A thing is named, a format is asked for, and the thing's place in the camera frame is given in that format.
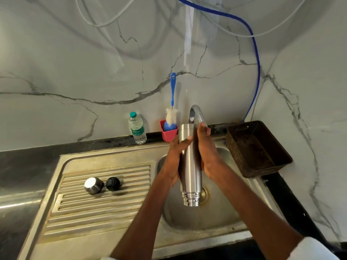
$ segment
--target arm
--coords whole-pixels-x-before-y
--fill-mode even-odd
[[[118,260],[152,259],[155,235],[165,199],[178,180],[180,153],[187,149],[192,137],[178,144],[178,136],[170,143],[164,165],[152,183],[145,201],[110,257]]]
[[[237,210],[266,259],[287,259],[293,249],[303,239],[303,236],[279,218],[221,160],[208,134],[209,129],[200,124],[198,129],[199,151],[207,176],[219,186],[232,206]]]

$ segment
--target wicker basket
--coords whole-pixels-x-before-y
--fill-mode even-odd
[[[227,148],[245,178],[270,174],[293,162],[261,121],[228,127]]]

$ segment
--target black countertop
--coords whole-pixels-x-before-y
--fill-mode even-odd
[[[212,133],[223,134],[226,127],[226,124],[212,126]],[[146,144],[162,141],[161,132],[147,134]],[[60,155],[132,145],[136,145],[132,136],[124,136],[0,152],[0,259],[17,259]],[[266,175],[263,179],[288,223],[304,236],[314,237],[333,249],[280,174]],[[254,242],[240,244],[240,248],[247,246],[257,247]],[[241,250],[235,249],[235,245],[225,245],[193,254],[213,250],[227,254],[232,248],[233,251]]]

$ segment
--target marble wall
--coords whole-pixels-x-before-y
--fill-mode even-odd
[[[200,1],[242,16],[260,33],[301,0]],[[127,2],[85,0],[96,22]],[[215,20],[248,34],[237,22]],[[265,72],[289,25],[257,38]],[[136,0],[102,29],[81,19],[74,0],[0,0],[0,54],[0,150],[128,135],[131,111],[147,132],[160,131],[171,71],[180,122],[192,104],[210,124],[240,120],[257,75],[250,39],[218,30],[176,0]]]
[[[345,7],[347,0],[314,0],[302,7],[286,34],[299,37],[277,56],[253,116],[293,157],[280,173],[334,242],[347,241]]]

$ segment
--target white cable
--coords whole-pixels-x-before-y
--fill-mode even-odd
[[[200,5],[199,3],[197,3],[195,0],[190,0],[192,3],[195,3],[195,4],[198,4],[198,5]],[[267,30],[266,32],[263,32],[263,33],[261,33],[261,34],[254,34],[254,35],[251,35],[251,36],[245,36],[245,35],[242,35],[242,34],[236,34],[236,33],[233,33],[233,32],[230,32],[229,30],[227,30],[227,29],[225,29],[225,28],[223,28],[222,26],[220,26],[217,22],[215,22],[215,21],[213,21],[207,14],[207,12],[203,12],[203,11],[201,11],[202,12],[202,14],[211,22],[211,23],[213,23],[215,26],[217,26],[220,30],[222,30],[222,31],[224,31],[224,32],[226,32],[226,33],[228,33],[228,34],[232,34],[233,36],[238,36],[238,37],[257,37],[257,36],[262,36],[262,35],[264,35],[264,34],[268,34],[268,33],[270,33],[271,31],[273,31],[273,30],[275,30],[275,29],[277,29],[278,27],[280,27],[281,25],[283,25],[286,21],[288,21],[288,19],[290,18],[290,17],[292,17],[299,9],[300,9],[300,7],[302,6],[302,4],[305,2],[306,0],[302,0],[302,2],[299,4],[299,6],[286,18],[286,19],[284,19],[284,21],[282,21],[279,25],[277,25],[277,26],[275,26],[275,27],[273,27],[273,28],[271,28],[270,30]]]
[[[93,26],[93,27],[98,27],[98,28],[99,28],[99,27],[105,27],[105,26],[108,26],[108,25],[112,24],[114,21],[116,21],[116,20],[117,20],[117,19],[129,8],[129,6],[130,6],[134,1],[135,1],[135,0],[130,0],[130,1],[127,3],[127,5],[124,6],[124,8],[123,8],[115,17],[113,17],[111,20],[107,21],[106,23],[101,23],[101,24],[99,24],[99,25],[96,25],[96,24],[94,24],[94,23],[88,21],[87,18],[84,17],[84,15],[83,15],[83,13],[82,13],[82,11],[81,11],[81,9],[80,9],[80,6],[79,6],[79,4],[78,4],[78,0],[75,0],[76,5],[77,5],[77,9],[78,9],[80,15],[82,16],[83,20],[85,20],[87,24],[89,24],[89,25],[91,25],[91,26]]]

